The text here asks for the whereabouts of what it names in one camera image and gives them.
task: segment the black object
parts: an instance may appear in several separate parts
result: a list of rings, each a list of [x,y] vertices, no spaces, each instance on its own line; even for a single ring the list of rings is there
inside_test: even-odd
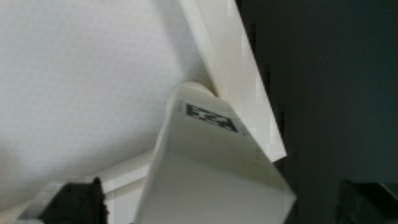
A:
[[[45,224],[107,224],[106,194],[100,178],[91,184],[68,184],[40,216]]]
[[[398,185],[342,182],[338,224],[398,224]]]

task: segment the dark background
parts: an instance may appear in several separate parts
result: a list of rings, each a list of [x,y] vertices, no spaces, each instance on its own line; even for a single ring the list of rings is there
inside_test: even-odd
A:
[[[299,195],[289,223],[335,223],[342,179],[398,182],[398,1],[241,0]]]

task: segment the white surface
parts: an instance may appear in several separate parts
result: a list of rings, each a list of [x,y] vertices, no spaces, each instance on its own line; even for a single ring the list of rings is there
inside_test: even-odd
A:
[[[0,210],[155,147],[205,66],[175,0],[0,2]]]
[[[273,161],[287,156],[235,0],[180,0],[219,97]]]
[[[296,195],[226,101],[182,86],[168,120],[136,224],[283,224]]]

